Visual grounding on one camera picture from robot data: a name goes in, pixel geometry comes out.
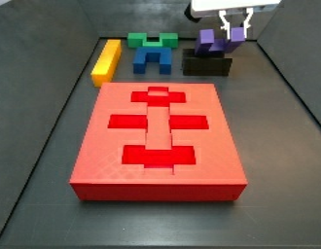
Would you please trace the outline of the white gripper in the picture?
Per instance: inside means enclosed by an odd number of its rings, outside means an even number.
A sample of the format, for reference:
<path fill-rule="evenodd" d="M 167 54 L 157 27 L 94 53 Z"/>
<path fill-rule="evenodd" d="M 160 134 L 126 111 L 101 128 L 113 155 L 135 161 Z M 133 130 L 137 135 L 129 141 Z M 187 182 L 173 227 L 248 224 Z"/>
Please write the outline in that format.
<path fill-rule="evenodd" d="M 225 31 L 227 40 L 231 40 L 231 23 L 225 15 L 244 13 L 243 28 L 247 33 L 254 12 L 272 11 L 280 2 L 282 0 L 189 0 L 184 16 L 189 21 L 199 22 L 201 18 L 219 15 L 220 29 Z"/>

